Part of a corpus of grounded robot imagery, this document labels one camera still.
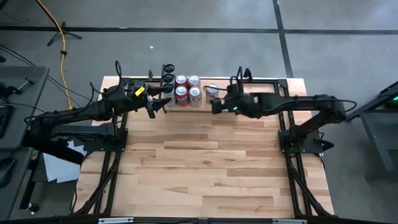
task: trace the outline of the yellow tape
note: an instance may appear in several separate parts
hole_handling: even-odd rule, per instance
[[[139,89],[135,92],[136,96],[139,96],[144,90],[145,90],[144,87],[139,88]]]

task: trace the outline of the red soda can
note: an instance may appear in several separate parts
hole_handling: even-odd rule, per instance
[[[186,78],[185,75],[177,75],[175,77],[175,87],[178,86],[185,86],[185,87],[188,86],[188,79]]]
[[[178,86],[175,89],[175,99],[179,106],[187,106],[189,104],[187,87]]]

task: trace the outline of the wooden table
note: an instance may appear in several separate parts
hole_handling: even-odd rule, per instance
[[[287,81],[291,95],[306,95],[303,79]],[[117,83],[117,77],[104,77],[101,89]],[[202,85],[209,83],[225,88],[229,81],[201,81]],[[246,92],[274,91],[267,84],[245,84],[244,88]],[[261,119],[213,115],[204,101],[199,109],[189,106],[169,111],[164,114],[160,110],[156,119],[149,119],[146,110],[129,113],[129,139],[119,166],[112,216],[294,216],[285,157],[277,141],[280,127],[276,115]],[[299,111],[294,116],[300,124],[311,113]],[[75,210],[98,185],[103,156],[103,152],[94,152],[83,163]],[[321,161],[304,154],[303,164],[308,187],[333,213]],[[298,197],[304,211],[301,190]]]

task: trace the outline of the soda can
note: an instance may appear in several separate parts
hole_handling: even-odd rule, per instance
[[[185,86],[176,87],[175,98],[179,106],[187,106],[189,104],[187,87]]]
[[[201,91],[199,87],[195,86],[189,89],[189,102],[193,107],[201,106]]]
[[[185,75],[177,75],[175,77],[175,87],[178,87],[178,86],[187,87],[188,86],[187,84],[188,84],[188,79],[186,78]]]
[[[189,86],[189,88],[192,88],[192,87],[195,87],[195,86],[200,88],[200,78],[199,78],[199,76],[192,75],[191,77],[189,77],[188,86]]]
[[[174,95],[174,86],[171,84],[164,84],[163,87],[168,87],[166,91],[163,92],[163,97],[171,97],[171,101],[166,104],[168,107],[174,107],[175,106],[175,95]]]
[[[216,84],[210,84],[209,86],[218,88],[218,86]],[[218,90],[215,88],[206,87],[206,102],[207,103],[210,103],[210,100],[214,100],[216,97],[218,97]]]
[[[174,75],[175,67],[172,64],[168,64],[164,66],[163,70],[165,73]]]
[[[165,74],[162,78],[163,84],[171,84],[174,87],[174,75],[172,74]]]

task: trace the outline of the gray desk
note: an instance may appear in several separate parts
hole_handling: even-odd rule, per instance
[[[25,82],[25,77],[34,82],[22,90],[22,94],[11,95],[7,100],[10,103],[22,103],[31,106],[37,106],[40,95],[42,94],[49,69],[45,67],[0,67],[0,82],[6,86],[19,87]],[[9,151],[20,148],[22,139],[27,130],[27,124],[24,118],[32,116],[35,109],[22,106],[11,105],[14,107],[7,130],[2,139],[0,139],[0,151]]]
[[[30,78],[35,84],[27,87],[23,94],[12,95],[8,100],[11,103],[36,106],[48,73],[49,69],[45,67],[0,67],[0,82],[7,86],[20,86],[25,82],[25,77]],[[34,109],[19,105],[13,107],[14,112],[8,126],[10,129],[7,128],[4,137],[0,139],[0,160],[9,157],[14,151],[12,158],[16,159],[16,164],[10,183],[0,188],[0,220],[7,220],[15,203],[18,203],[16,198],[33,153],[32,149],[20,148],[20,145],[27,129],[24,118],[32,116]]]

